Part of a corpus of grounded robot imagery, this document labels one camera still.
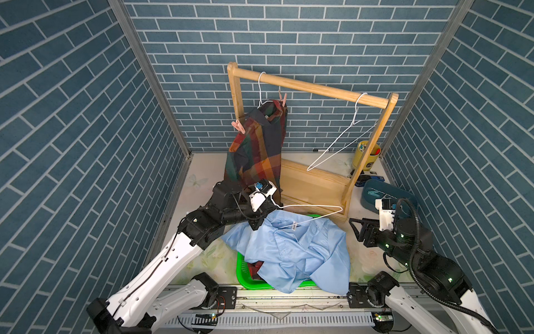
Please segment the red black plaid shirt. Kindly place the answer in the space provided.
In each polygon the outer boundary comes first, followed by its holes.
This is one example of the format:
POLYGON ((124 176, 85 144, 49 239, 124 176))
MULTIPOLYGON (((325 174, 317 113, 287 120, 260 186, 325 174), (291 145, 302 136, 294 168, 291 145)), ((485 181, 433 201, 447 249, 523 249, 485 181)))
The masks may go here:
POLYGON ((259 275, 259 270, 261 269, 262 265, 264 263, 262 261, 257 261, 254 263, 247 263, 248 266, 248 272, 250 274, 250 277, 253 280, 261 281, 262 277, 259 275))

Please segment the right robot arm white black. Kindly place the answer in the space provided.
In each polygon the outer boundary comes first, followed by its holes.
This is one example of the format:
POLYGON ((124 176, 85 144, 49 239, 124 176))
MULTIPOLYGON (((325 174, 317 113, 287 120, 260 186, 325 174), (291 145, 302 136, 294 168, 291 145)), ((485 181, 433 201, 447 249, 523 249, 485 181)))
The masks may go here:
POLYGON ((406 198, 395 204, 377 200, 380 217, 350 218, 348 223, 358 242, 367 248, 382 250, 383 260, 391 258, 403 266, 416 286, 438 303, 455 325, 451 329, 420 306, 392 275, 376 274, 364 287, 349 285, 347 298, 351 306, 356 299, 380 309, 373 315, 375 331, 390 333, 394 313, 400 314, 420 333, 496 333, 473 285, 460 266, 433 248, 433 234, 425 228, 416 206, 406 198))

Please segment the light blue shirt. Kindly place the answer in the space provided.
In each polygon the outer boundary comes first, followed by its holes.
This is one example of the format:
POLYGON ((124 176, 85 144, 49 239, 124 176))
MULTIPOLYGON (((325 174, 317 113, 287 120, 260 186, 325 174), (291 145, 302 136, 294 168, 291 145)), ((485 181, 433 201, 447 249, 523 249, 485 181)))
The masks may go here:
POLYGON ((237 224, 221 239, 247 263, 261 262, 258 275, 280 292, 290 294, 304 281, 329 293, 348 292, 346 232, 328 218, 275 210, 257 230, 237 224))

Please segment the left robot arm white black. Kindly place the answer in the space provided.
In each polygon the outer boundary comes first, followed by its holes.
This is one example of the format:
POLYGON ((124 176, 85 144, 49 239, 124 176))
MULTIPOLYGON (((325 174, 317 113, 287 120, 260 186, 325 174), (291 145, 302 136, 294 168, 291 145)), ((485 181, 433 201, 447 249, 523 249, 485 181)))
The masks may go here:
POLYGON ((228 225, 246 222, 257 230, 277 209, 273 182, 243 188, 224 180, 214 185, 206 205, 189 212, 159 254, 128 284, 107 299, 97 298, 87 313, 99 333, 154 333, 184 311, 211 306, 219 285, 208 274, 194 276, 183 288, 161 292, 190 262, 220 238, 228 225))

